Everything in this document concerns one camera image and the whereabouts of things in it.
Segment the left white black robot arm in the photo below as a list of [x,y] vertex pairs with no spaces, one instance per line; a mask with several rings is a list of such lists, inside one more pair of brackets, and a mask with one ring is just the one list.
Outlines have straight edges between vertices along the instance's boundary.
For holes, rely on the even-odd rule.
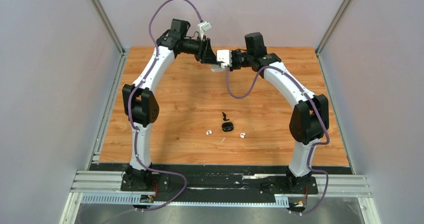
[[155,50],[143,72],[133,84],[122,88],[124,111],[133,133],[132,158],[122,178],[122,191],[147,191],[153,185],[151,133],[160,111],[154,92],[167,68],[180,53],[192,54],[202,64],[217,62],[210,39],[204,36],[211,23],[198,24],[197,38],[187,36],[190,26],[188,21],[173,19],[170,28],[155,39]]

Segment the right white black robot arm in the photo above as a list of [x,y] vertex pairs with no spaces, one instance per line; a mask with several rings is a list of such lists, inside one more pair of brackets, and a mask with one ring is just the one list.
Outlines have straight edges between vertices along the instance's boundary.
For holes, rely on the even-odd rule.
[[330,141],[329,100],[324,94],[316,95],[292,75],[275,53],[268,53],[259,32],[244,37],[246,49],[221,50],[217,60],[230,73],[241,68],[256,72],[254,81],[261,77],[271,83],[292,107],[289,131],[294,139],[294,152],[288,165],[285,187],[290,192],[304,192],[312,182],[311,161],[317,145]]

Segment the white earbud charging case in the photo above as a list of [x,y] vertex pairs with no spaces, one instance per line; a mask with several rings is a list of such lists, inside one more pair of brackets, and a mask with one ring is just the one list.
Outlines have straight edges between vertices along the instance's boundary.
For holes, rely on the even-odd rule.
[[225,71],[225,68],[222,68],[221,66],[217,66],[217,65],[212,65],[211,71],[214,73],[223,72]]

